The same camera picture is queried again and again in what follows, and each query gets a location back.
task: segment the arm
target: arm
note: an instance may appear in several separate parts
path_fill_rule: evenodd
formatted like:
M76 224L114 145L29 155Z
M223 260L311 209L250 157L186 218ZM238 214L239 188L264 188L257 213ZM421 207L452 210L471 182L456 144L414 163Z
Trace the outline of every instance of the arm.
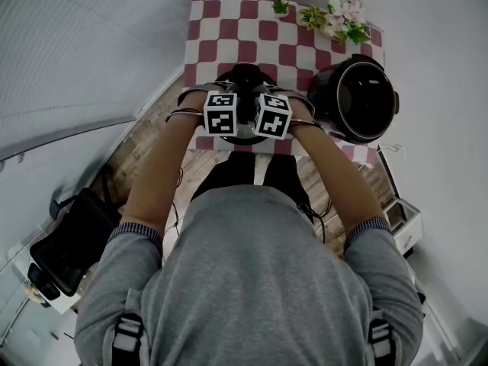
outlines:
M201 110L206 97L206 92L193 91L181 106ZM75 346L83 364L103 363L105 333L124 313L129 289L142 291L161 268L159 235L164 234L181 161L198 123L199 118L192 115L173 116L144 161L120 226L112 233L82 298Z
M312 120L301 101L290 99L290 104L294 118ZM346 233L374 216L384 216L373 191L361 173L327 133L306 125L292 127L290 132L304 147L319 170Z
M206 98L206 92L190 92L181 108L195 108L203 112ZM164 235L181 162L199 122L199 118L193 115L171 117L137 174L122 223L140 223Z
M307 108L291 99L294 118L312 120ZM348 234L345 262L368 286L373 308L383 310L393 330L396 364L410 364L422 339L422 311L405 260L390 232L362 226L383 211L359 171L329 136L316 127L291 132L310 154Z

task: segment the black pants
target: black pants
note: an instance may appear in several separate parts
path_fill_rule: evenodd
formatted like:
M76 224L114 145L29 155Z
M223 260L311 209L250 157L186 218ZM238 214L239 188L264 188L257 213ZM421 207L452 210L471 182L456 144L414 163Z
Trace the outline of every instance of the black pants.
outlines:
M212 188L253 185L255 155L250 152L232 152L228 160L213 167L198 187L191 200ZM298 207L310 207L308 194L300 183L297 162L293 156L274 155L266 170L264 186L274 187L290 197ZM307 214L313 223L313 217Z

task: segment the checkered tablecloth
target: checkered tablecloth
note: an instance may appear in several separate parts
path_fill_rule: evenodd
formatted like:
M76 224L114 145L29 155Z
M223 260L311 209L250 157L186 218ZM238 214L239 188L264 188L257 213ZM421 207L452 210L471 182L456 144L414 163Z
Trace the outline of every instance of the checkered tablecloth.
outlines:
M254 63L277 84L307 93L312 77L354 53L373 57L384 66L383 31L370 24L371 40L361 45L336 43L318 30L307 30L291 2L289 15L276 18L269 0L193 0L185 52L185 87L214 81L236 63ZM331 128L323 124L326 131ZM353 145L334 139L353 162L371 167L377 143ZM290 136L268 139L252 146L238 146L219 137L208 137L198 128L189 149L236 150L255 153L307 156Z

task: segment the pot handle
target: pot handle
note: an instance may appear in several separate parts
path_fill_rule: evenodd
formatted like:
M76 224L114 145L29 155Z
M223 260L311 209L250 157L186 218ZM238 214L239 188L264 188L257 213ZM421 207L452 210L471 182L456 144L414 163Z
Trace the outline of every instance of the pot handle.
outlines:
M395 94L395 115L400 112L400 97L398 96L397 91L393 91Z
M364 54L357 54L357 53L353 54L353 55L351 56L351 58L352 58L353 60L359 60L359 61L363 61L363 62L364 62L365 60L367 60L367 61L369 61L370 63L372 63L372 64L376 65L378 68L380 68L380 69L381 69L381 70L384 72L384 67L383 67L383 66L382 66L382 65L381 65L381 64L380 64L380 63L379 63L377 60L375 60L374 58L371 58L371 57L369 57L369 56L365 56Z

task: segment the checkered shirt cuff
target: checkered shirt cuff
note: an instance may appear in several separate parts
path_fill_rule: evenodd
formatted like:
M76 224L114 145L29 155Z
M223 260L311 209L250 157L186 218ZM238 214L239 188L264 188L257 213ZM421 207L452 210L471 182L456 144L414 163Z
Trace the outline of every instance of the checkered shirt cuff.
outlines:
M384 217L374 216L372 218L369 218L366 221L363 221L359 225L355 226L355 228L351 232L349 232L348 238L345 240L344 252L347 248L349 248L352 241L366 229L383 229L391 233L390 224Z
M151 229L145 225L141 225L140 223L122 223L112 231L112 234L108 238L107 244L123 233L136 233L141 236L146 236L158 249L159 254L162 256L162 242L159 232L156 232L154 229Z

